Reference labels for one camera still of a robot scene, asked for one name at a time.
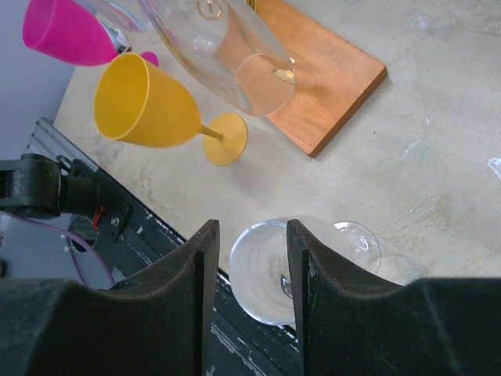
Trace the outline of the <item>clear wine glass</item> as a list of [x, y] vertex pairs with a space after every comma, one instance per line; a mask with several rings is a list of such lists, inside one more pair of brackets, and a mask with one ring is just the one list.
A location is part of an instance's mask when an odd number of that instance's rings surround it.
[[291, 98], [294, 65], [245, 1], [142, 1], [140, 5], [174, 58], [236, 109], [265, 117]]
[[[380, 268], [380, 244], [364, 225], [306, 215], [298, 219], [322, 243], [357, 266], [371, 273]], [[288, 218], [274, 218], [248, 227], [229, 256], [229, 280], [237, 302], [253, 319], [272, 326], [294, 324], [287, 222]]]

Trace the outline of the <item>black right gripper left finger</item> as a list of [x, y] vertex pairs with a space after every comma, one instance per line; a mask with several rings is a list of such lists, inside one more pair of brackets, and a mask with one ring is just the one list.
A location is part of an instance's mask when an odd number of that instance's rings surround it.
[[62, 279], [1, 282], [4, 375], [202, 375], [220, 225], [108, 290]]

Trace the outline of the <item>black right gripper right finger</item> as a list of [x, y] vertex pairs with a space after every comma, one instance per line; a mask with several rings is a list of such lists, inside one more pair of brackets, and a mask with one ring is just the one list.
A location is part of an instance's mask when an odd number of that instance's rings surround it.
[[500, 280], [421, 278], [401, 286], [287, 223], [303, 375], [497, 375]]

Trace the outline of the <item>clear wine glass front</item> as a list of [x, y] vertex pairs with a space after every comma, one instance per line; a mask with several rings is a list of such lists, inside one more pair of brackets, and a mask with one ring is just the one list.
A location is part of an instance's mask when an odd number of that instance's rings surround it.
[[[364, 225], [306, 215], [298, 219], [322, 243], [357, 266], [371, 273], [380, 268], [380, 244]], [[274, 218], [248, 227], [229, 256], [229, 280], [237, 302], [253, 319], [272, 326], [294, 324], [287, 222], [288, 218]]]

